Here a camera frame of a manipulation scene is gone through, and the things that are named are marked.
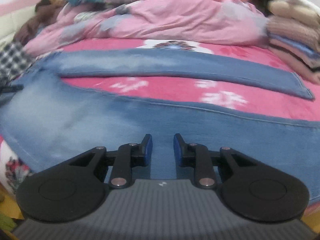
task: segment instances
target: folded clothes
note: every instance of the folded clothes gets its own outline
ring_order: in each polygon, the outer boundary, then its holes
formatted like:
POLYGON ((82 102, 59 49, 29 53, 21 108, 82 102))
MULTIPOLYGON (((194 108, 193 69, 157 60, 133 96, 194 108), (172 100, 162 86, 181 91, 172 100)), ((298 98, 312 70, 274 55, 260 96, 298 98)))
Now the folded clothes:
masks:
POLYGON ((305 25, 320 28, 319 14, 303 5, 290 4, 285 1, 274 0, 268 4, 269 11, 276 16, 293 18, 305 25))
POLYGON ((282 37, 279 35, 275 35, 275 34, 269 34, 269 37, 271 39, 276 39, 278 41, 281 41, 285 44, 288 44, 291 47, 294 47, 298 50, 300 50, 302 53, 306 54, 309 58, 312 59, 320 59, 320 54, 315 52, 313 49, 309 48, 308 46, 304 45, 301 42, 297 42, 291 39, 288 39, 286 37, 282 37))
POLYGON ((304 7, 310 8, 320 14, 320 7, 316 6, 314 3, 308 0, 286 0, 288 3, 302 5, 304 7))
POLYGON ((313 29, 294 19, 271 16, 267 23, 267 30, 271 34, 287 37, 320 52, 320 29, 313 29))
POLYGON ((288 64, 303 79, 320 85, 320 73, 312 72, 303 62, 295 58, 290 53, 283 51, 280 47, 270 44, 269 50, 276 54, 282 61, 288 64))
POLYGON ((304 63, 311 71, 319 71, 320 70, 320 59, 312 59, 309 58, 306 54, 301 52, 300 50, 276 39, 270 39, 270 44, 274 46, 278 46, 281 50, 290 53, 296 59, 300 60, 304 63))

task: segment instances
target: white flower pattern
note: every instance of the white flower pattern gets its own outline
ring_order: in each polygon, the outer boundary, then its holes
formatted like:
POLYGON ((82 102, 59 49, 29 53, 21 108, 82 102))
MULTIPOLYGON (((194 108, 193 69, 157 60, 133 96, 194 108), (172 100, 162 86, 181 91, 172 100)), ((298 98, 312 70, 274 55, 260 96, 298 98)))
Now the white flower pattern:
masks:
POLYGON ((132 90, 138 90, 140 87, 147 87, 149 85, 148 81, 140 80, 135 77, 128 77, 124 82, 118 82, 111 85, 111 88, 119 88, 120 93, 126 93, 132 90))
POLYGON ((203 80, 203 79, 199 79, 197 81, 195 81, 195 86, 198 88, 211 88, 211 87, 216 87, 217 86, 217 82, 213 81, 213 80, 203 80))
POLYGON ((145 40, 143 46, 140 49, 180 49, 191 50, 202 53, 213 54, 210 49, 206 49, 200 46, 199 42, 195 41, 177 41, 177 40, 145 40))
POLYGON ((204 93, 200 98, 201 102, 214 104, 218 106, 224 106, 230 109, 236 109, 235 106, 242 106, 248 103, 241 95, 237 95, 234 92, 219 91, 218 93, 204 93))

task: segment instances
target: logo on robot base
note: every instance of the logo on robot base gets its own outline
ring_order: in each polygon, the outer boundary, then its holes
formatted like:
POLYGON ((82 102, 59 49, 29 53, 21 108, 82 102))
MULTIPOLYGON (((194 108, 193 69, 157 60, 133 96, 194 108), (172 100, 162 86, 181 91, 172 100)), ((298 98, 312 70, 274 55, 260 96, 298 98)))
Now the logo on robot base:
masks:
POLYGON ((167 183, 166 183, 165 181, 163 181, 163 182, 161 182, 161 183, 158 183, 158 185, 161 186, 161 187, 164 187, 164 186, 167 185, 167 183))

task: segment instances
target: pink bedsheet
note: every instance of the pink bedsheet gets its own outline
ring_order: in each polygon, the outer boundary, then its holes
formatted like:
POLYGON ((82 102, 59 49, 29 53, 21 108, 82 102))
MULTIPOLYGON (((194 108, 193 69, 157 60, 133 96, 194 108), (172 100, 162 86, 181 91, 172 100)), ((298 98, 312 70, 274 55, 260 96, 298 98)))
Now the pink bedsheet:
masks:
MULTIPOLYGON (((139 39, 91 39, 66 46, 65 51, 109 50, 128 48, 165 48, 180 46, 204 53, 257 62, 291 71, 277 56, 267 49, 238 47, 183 41, 139 39)), ((114 77, 69 78, 68 84, 106 90, 119 95, 157 98, 172 101, 204 102, 249 113, 290 119, 320 121, 320 87, 305 81, 316 100, 308 101, 278 92, 228 82, 216 82, 175 77, 114 77)))

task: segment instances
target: round black disc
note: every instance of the round black disc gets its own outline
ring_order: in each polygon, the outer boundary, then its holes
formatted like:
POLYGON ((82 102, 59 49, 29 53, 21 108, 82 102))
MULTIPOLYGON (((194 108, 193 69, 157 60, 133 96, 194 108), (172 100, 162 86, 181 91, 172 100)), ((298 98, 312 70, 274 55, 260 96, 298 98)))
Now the round black disc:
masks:
POLYGON ((17 190, 21 211, 36 220, 68 222, 93 212, 106 188, 86 168, 49 169, 27 178, 17 190))
POLYGON ((246 167, 224 182, 221 190, 234 212, 258 222, 300 218, 309 192, 298 179, 270 167, 246 167))

